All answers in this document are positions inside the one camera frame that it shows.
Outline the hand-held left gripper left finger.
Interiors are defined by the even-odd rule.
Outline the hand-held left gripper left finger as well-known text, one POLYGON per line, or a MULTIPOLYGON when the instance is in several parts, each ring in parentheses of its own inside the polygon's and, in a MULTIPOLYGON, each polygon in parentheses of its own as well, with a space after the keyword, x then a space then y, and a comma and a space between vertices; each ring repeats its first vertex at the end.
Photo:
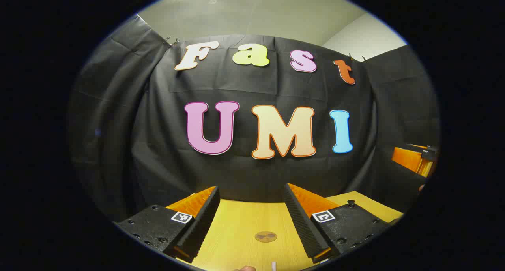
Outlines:
POLYGON ((214 185, 170 205, 150 205, 115 225, 147 247, 191 263, 209 232, 220 199, 214 185))

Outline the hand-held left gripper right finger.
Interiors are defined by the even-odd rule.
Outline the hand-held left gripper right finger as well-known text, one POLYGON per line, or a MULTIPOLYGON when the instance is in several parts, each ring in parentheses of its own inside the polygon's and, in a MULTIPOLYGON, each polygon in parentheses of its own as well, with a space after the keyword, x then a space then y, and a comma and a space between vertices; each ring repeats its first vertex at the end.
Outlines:
POLYGON ((283 197, 305 253, 315 264, 355 250, 392 226, 352 199, 339 205, 292 183, 285 184, 283 197))

